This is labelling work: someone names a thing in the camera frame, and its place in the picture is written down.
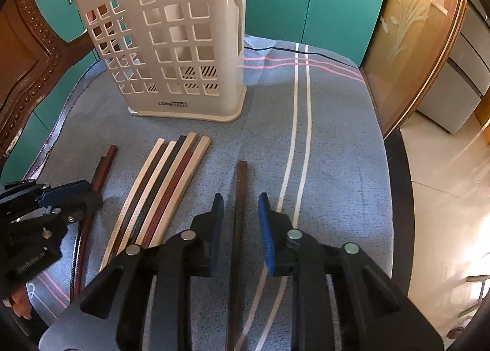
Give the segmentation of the left hand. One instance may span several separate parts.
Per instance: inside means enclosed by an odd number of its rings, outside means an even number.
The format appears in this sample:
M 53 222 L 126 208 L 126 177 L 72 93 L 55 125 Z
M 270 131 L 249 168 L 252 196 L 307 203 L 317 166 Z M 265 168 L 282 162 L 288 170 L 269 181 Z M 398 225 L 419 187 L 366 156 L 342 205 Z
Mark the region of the left hand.
M 7 308 L 11 308 L 17 317 L 27 320 L 32 318 L 32 306 L 25 285 L 13 290 L 11 295 L 3 299 L 2 302 Z

